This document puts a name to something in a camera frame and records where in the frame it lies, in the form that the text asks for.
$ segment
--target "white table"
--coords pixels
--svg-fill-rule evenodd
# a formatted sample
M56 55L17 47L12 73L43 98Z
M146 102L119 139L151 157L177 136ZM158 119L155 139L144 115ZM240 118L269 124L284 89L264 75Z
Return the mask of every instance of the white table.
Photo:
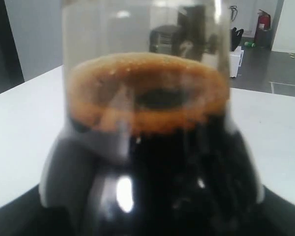
M0 94L0 207L35 187L64 122L58 67ZM232 89L232 113L261 179L295 204L295 97Z

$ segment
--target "gray floor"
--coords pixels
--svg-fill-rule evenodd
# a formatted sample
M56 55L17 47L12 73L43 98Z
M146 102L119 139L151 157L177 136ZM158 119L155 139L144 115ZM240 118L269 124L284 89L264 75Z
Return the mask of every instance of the gray floor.
M243 48L244 57L238 76L231 86L295 97L295 59L288 53L264 48Z

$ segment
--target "dark liquid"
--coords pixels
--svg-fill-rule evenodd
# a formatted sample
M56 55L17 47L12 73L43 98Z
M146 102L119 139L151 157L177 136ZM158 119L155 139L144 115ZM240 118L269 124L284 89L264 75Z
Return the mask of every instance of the dark liquid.
M155 71L154 77L145 70L140 75L156 80L158 74L160 77L162 71ZM162 86L163 83L156 83L144 90L136 84L140 79L122 80L134 88L134 110L129 111L132 119L124 116L120 107L114 107L112 118L106 116L110 111L108 104L120 106L120 103L111 102L114 96L110 96L109 91L105 93L105 99L109 101L103 99L104 96L92 97L93 102L100 103L90 107L89 113L84 108L81 112L81 107L74 105L69 108L71 134L91 150L94 159L101 159L101 181L95 185L94 193L97 197L89 198L88 202L98 212L85 216L89 221L86 225L92 225L92 232L102 235L243 234L255 221L260 183L241 134L236 130L226 131L226 100L223 107L208 100L211 93L203 89L195 92L184 89L186 87L168 88ZM103 83L102 88L114 88L115 96L123 94L110 82ZM86 85L77 88L89 89ZM129 97L127 92L124 94L121 97ZM204 101L211 102L201 108L203 113L197 110L197 104L194 105L201 96ZM188 105L194 105L195 112L184 113ZM97 117L89 118L90 113ZM201 114L203 119L193 117L181 121L180 113ZM154 116L168 127L155 131L158 121L153 123L145 119ZM123 154L119 151L121 146L126 147ZM132 181L133 207L129 212L124 212L115 200L103 203L103 199L109 199L103 190L107 187L105 180L112 176L117 179L128 176Z

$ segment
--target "red fire extinguisher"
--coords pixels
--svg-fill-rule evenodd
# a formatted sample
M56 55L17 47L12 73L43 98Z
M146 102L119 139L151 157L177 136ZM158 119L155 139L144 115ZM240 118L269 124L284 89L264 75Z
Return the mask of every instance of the red fire extinguisher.
M269 30L271 29L271 16L265 11L262 11L259 9L259 17L258 17L258 23L257 23L257 29L255 33L255 42L257 41L258 38L258 29L261 30Z

